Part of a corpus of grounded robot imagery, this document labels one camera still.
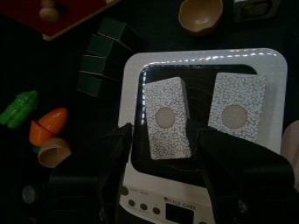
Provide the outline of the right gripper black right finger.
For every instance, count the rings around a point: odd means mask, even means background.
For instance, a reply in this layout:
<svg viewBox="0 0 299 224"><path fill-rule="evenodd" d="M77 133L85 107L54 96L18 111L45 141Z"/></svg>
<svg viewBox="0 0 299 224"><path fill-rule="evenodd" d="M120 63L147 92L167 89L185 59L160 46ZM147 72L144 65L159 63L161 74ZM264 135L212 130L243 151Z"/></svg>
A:
<svg viewBox="0 0 299 224"><path fill-rule="evenodd" d="M299 224L299 192L287 159L193 121L185 129L215 223Z"/></svg>

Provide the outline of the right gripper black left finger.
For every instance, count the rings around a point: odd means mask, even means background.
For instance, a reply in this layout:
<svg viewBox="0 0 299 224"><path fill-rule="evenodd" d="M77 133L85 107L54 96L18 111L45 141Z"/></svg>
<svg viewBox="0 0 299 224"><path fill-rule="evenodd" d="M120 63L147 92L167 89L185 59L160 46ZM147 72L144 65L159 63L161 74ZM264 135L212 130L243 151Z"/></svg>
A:
<svg viewBox="0 0 299 224"><path fill-rule="evenodd" d="M109 224L132 142L132 124L115 128L53 169L48 224Z"/></svg>

